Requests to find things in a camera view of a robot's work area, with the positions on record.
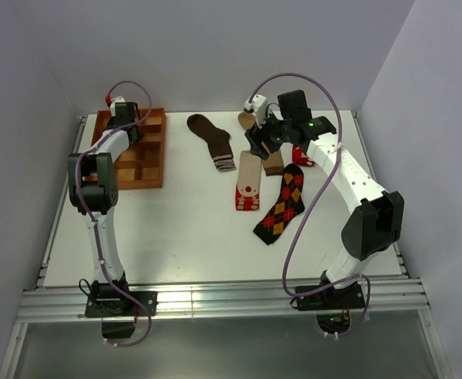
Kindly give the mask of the beige and red reindeer sock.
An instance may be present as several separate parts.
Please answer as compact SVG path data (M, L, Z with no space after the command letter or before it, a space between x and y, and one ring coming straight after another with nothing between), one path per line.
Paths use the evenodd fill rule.
M260 208L261 171L261 159L249 150L242 151L235 187L235 209L237 211L255 211Z

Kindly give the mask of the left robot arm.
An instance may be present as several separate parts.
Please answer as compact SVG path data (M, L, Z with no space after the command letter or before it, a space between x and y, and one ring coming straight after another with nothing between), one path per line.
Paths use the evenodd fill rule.
M114 163L141 139L136 103L121 96L107 99L111 118L92 146L68 158L69 199L84 217L91 243L93 282L88 285L92 305L123 315L133 305L125 270L118 256L114 212L118 181Z

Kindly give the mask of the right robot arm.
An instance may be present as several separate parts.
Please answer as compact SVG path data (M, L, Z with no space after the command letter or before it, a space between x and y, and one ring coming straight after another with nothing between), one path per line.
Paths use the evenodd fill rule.
M325 116L315 117L304 91L286 92L277 99L280 117L270 110L264 96L254 95L245 102L244 111L256 120L246 138L251 152L263 159L284 143L299 146L343 198L349 218L340 233L342 250L323 272L319 289L321 302L335 308L346 299L346 287L361 277L376 255L399 239L404 199L371 178L344 146L342 125L333 125Z

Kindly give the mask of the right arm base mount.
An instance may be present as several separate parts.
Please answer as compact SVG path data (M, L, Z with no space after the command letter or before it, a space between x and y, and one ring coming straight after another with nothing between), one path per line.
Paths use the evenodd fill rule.
M343 289L329 288L311 296L292 298L290 306L299 312L314 311L317 325L322 333L341 336L348 333L353 325L352 310L362 310L363 315L355 319L363 321L369 306L370 296L364 294L358 283L353 283Z

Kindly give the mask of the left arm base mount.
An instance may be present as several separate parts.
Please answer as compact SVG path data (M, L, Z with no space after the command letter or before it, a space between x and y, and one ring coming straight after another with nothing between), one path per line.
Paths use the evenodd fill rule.
M127 296L117 292L109 283L79 280L78 287L87 298L84 316L102 320L101 333L107 341L126 343L136 331L139 317L156 314L158 293L131 291L125 276L119 281L114 280L113 284Z

